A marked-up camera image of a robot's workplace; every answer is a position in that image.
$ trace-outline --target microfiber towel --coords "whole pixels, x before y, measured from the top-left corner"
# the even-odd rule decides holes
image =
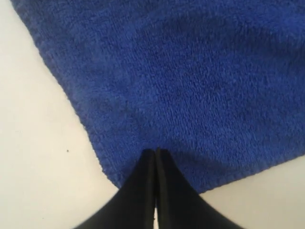
[[[116,186],[146,148],[198,192],[305,153],[305,0],[12,3]]]

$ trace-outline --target towel texture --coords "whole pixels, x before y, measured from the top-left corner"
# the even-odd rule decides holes
[[[305,0],[12,0],[121,186],[160,146],[203,192],[305,153]]]

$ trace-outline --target white floor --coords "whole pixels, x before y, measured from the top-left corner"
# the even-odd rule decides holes
[[[117,189],[9,0],[0,15],[0,228],[70,229]],[[301,157],[202,196],[247,229],[299,229],[304,193]]]

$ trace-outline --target blue towel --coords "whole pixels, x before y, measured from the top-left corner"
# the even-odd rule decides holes
[[[198,192],[305,153],[305,0],[12,2],[118,187],[145,148]]]

